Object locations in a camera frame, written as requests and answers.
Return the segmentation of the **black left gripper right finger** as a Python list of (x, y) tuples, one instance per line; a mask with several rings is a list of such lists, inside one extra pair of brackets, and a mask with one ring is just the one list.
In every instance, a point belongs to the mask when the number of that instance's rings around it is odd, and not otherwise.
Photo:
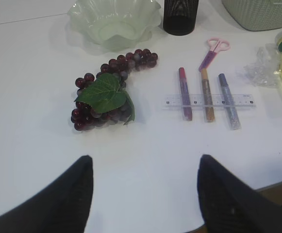
[(246, 185), (210, 155), (199, 163), (197, 190), (210, 233), (282, 233), (282, 207)]

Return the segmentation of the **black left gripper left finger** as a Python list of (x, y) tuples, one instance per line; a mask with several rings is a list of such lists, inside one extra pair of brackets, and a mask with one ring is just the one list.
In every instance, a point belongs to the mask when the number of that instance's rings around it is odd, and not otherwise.
[(39, 193), (1, 215), (0, 233), (83, 233), (93, 191), (93, 160), (85, 155)]

